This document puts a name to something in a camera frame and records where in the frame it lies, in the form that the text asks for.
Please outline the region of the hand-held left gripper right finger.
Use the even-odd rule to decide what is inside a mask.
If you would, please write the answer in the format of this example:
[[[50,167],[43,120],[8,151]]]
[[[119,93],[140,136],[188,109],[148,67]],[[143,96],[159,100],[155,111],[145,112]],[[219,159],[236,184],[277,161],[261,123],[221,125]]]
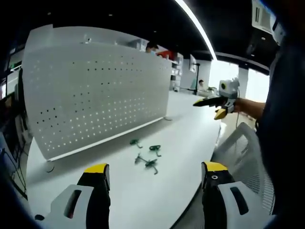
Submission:
[[[202,194],[206,229],[264,229],[274,218],[220,163],[202,162]]]

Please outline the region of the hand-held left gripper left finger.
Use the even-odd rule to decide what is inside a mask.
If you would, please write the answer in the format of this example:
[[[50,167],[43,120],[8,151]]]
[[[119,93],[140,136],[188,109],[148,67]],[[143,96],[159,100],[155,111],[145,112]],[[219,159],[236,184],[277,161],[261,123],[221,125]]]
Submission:
[[[69,185],[52,201],[50,213],[35,219],[44,229],[108,229],[109,173],[107,163],[85,169],[76,185]]]

